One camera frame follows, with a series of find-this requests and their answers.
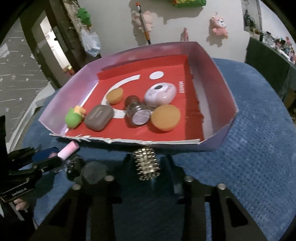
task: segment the green toy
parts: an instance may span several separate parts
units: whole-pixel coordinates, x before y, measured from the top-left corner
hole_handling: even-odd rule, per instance
[[[84,115],[74,112],[74,108],[70,108],[65,117],[65,123],[69,128],[75,129],[82,122],[83,118]]]
[[[170,0],[175,7],[203,7],[207,0]]]
[[[87,12],[87,10],[82,7],[78,9],[77,17],[81,19],[81,22],[88,27],[91,27],[91,15]]]

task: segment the pink figure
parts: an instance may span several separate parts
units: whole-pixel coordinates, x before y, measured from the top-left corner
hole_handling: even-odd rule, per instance
[[[224,36],[226,39],[228,39],[228,32],[226,30],[226,24],[223,18],[212,17],[211,23],[214,26],[213,33],[215,33],[217,36]]]
[[[289,39],[288,36],[286,37],[286,43],[287,43],[288,45],[292,46],[292,43],[291,43],[291,41],[290,41],[290,39]]]
[[[189,35],[188,35],[187,28],[184,28],[183,35],[184,35],[184,41],[189,41]]]

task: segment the small glass bottle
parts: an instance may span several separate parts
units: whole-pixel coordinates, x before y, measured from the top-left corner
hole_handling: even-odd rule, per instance
[[[125,100],[125,106],[126,116],[132,125],[141,126],[149,121],[151,112],[137,96],[128,96]]]

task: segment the white wall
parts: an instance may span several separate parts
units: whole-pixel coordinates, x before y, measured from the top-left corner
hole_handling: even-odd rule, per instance
[[[138,0],[79,0],[91,14],[91,31],[100,38],[102,55],[112,54],[144,45],[146,40],[140,30],[133,27],[131,11],[136,10]],[[202,8],[176,8],[168,0],[140,1],[143,11],[153,16],[152,43],[180,41],[186,27],[190,41],[197,41],[211,57],[244,61],[249,33],[243,29],[240,0],[208,0]],[[219,41],[209,36],[209,20],[218,11],[224,17],[229,39]]]
[[[286,29],[285,25],[281,22],[278,16],[271,11],[263,2],[259,1],[262,16],[262,30],[268,31],[273,37],[283,37],[286,40],[286,36],[290,38],[293,48],[296,48],[296,44],[292,39],[290,33]]]

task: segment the green figurine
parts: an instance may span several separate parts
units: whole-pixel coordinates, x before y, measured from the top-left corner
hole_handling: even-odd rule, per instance
[[[75,108],[70,108],[65,117],[65,123],[70,129],[75,129],[83,121],[85,109],[76,105]]]
[[[78,9],[77,17],[81,19],[81,22],[88,27],[91,27],[91,15],[87,12],[87,10],[82,7]]]

